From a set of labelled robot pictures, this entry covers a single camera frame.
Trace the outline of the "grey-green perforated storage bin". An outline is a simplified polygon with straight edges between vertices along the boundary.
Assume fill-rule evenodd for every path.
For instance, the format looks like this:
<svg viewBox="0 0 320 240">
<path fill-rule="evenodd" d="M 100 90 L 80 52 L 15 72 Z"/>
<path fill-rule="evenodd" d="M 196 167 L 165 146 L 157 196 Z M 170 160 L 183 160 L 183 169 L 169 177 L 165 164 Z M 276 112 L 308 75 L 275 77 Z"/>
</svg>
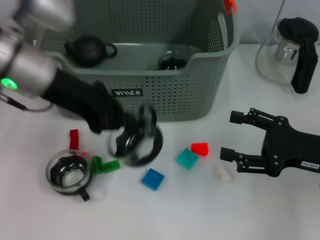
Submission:
<svg viewBox="0 0 320 240">
<path fill-rule="evenodd" d="M 87 83 L 104 83 L 128 112 L 153 106 L 160 122 L 196 120 L 211 111 L 239 43 L 235 0 L 74 0 L 74 5 L 72 34 L 93 35 L 118 52 L 82 68 L 67 54 L 64 35 L 47 30 L 36 47 L 63 70 Z M 167 51 L 186 54 L 185 67 L 159 70 Z"/>
</svg>

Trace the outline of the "black clay teapot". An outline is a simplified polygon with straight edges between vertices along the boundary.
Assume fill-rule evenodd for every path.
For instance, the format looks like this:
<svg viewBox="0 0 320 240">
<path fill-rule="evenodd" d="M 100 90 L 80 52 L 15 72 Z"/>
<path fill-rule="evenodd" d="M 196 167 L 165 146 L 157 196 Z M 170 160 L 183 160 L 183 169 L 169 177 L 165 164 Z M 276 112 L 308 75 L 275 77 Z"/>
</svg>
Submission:
<svg viewBox="0 0 320 240">
<path fill-rule="evenodd" d="M 75 41 L 67 41 L 64 47 L 75 63 L 84 68 L 95 67 L 105 59 L 114 58 L 118 54 L 114 44 L 104 42 L 93 35 L 82 35 Z"/>
</svg>

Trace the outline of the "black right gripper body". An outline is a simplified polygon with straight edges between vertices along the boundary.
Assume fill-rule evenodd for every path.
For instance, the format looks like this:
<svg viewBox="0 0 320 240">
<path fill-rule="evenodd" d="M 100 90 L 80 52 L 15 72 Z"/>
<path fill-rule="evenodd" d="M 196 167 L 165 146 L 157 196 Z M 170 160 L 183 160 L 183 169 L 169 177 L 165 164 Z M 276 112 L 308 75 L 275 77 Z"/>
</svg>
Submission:
<svg viewBox="0 0 320 240">
<path fill-rule="evenodd" d="M 320 135 L 298 131 L 286 117 L 276 116 L 266 130 L 261 155 L 270 177 L 278 177 L 285 168 L 320 174 Z"/>
</svg>

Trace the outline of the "green plastic block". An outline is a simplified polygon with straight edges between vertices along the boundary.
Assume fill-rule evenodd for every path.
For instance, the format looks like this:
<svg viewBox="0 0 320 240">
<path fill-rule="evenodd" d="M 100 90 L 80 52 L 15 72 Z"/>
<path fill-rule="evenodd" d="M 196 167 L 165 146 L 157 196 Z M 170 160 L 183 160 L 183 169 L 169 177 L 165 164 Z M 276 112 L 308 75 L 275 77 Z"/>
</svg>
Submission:
<svg viewBox="0 0 320 240">
<path fill-rule="evenodd" d="M 103 173 L 103 162 L 102 162 L 102 159 L 100 156 L 93 156 L 92 157 L 92 168 L 93 168 L 93 171 L 96 173 L 96 174 L 102 174 Z"/>
<path fill-rule="evenodd" d="M 118 160 L 109 161 L 102 164 L 102 172 L 110 173 L 121 168 L 120 162 Z"/>
</svg>

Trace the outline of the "teal square block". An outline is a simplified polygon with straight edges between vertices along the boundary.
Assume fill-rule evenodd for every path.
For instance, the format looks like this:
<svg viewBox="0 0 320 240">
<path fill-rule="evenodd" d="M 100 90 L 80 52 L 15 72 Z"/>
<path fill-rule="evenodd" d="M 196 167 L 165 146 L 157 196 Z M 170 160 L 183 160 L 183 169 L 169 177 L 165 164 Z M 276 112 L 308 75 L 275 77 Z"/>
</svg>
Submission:
<svg viewBox="0 0 320 240">
<path fill-rule="evenodd" d="M 198 162 L 199 156 L 190 149 L 185 148 L 177 157 L 176 162 L 187 170 L 191 170 Z"/>
</svg>

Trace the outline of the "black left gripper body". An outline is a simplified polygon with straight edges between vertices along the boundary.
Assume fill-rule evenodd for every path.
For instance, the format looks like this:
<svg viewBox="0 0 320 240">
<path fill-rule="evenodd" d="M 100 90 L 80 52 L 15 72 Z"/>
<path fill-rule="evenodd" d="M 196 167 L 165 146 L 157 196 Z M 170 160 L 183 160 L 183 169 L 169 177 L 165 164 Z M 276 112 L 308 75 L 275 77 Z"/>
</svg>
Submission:
<svg viewBox="0 0 320 240">
<path fill-rule="evenodd" d="M 43 98 L 81 116 L 93 133 L 124 126 L 122 106 L 99 81 L 86 83 L 58 69 Z"/>
</svg>

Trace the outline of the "dark red long block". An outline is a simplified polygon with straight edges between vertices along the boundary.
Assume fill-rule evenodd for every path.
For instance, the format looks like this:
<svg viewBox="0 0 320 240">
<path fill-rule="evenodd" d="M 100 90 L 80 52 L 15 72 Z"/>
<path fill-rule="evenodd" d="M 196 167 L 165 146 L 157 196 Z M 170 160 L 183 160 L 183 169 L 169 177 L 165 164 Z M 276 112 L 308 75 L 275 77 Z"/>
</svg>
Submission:
<svg viewBox="0 0 320 240">
<path fill-rule="evenodd" d="M 76 154 L 76 151 L 79 150 L 79 147 L 79 131 L 77 129 L 72 129 L 69 131 L 69 150 L 72 154 Z"/>
</svg>

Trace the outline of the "orange-red flat block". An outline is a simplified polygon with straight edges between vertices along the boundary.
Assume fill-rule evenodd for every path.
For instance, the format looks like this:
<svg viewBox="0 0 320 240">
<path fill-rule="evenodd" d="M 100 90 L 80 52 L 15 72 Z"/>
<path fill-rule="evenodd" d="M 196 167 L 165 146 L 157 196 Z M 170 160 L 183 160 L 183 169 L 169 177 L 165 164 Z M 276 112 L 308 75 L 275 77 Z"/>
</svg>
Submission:
<svg viewBox="0 0 320 240">
<path fill-rule="evenodd" d="M 192 143 L 190 150 L 202 157 L 206 157 L 209 154 L 209 145 L 207 142 Z"/>
</svg>

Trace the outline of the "blue square block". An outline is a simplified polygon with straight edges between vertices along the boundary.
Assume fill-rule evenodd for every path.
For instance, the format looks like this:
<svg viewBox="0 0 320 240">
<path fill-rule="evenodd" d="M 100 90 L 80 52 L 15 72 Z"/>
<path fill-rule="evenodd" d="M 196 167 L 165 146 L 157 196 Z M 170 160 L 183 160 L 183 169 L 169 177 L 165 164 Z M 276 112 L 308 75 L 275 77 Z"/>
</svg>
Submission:
<svg viewBox="0 0 320 240">
<path fill-rule="evenodd" d="M 165 176 L 163 174 L 150 168 L 142 178 L 141 183 L 153 191 L 157 191 L 164 179 Z"/>
</svg>

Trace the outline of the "glass teacup black sleeve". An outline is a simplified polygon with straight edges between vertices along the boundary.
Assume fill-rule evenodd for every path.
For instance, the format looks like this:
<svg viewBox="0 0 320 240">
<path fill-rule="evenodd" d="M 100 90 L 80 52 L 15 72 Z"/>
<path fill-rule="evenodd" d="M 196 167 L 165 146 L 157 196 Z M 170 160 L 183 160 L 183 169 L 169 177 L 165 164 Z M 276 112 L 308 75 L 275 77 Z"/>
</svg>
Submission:
<svg viewBox="0 0 320 240">
<path fill-rule="evenodd" d="M 157 121 L 155 131 L 151 136 L 138 136 L 138 144 L 131 152 L 126 155 L 116 155 L 116 138 L 123 133 L 124 128 L 125 122 L 124 126 L 112 130 L 107 136 L 105 143 L 107 153 L 130 167 L 142 167 L 151 163 L 161 152 L 164 143 L 163 134 L 157 125 Z"/>
<path fill-rule="evenodd" d="M 82 152 L 68 149 L 56 153 L 46 165 L 45 176 L 59 194 L 79 195 L 84 202 L 91 199 L 86 189 L 93 179 L 93 168 Z"/>
<path fill-rule="evenodd" d="M 168 50 L 158 59 L 159 70 L 179 70 L 186 66 L 188 56 L 176 50 Z"/>
</svg>

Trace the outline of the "white plastic block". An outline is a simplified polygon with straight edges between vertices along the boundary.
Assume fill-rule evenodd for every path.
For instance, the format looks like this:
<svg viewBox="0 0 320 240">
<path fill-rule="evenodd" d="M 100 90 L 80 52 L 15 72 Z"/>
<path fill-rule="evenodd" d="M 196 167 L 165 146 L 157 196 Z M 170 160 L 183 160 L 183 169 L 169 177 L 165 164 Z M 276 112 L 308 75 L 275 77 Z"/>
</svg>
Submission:
<svg viewBox="0 0 320 240">
<path fill-rule="evenodd" d="M 215 170 L 215 173 L 222 183 L 229 183 L 232 181 L 232 176 L 226 171 L 223 166 L 218 166 Z"/>
</svg>

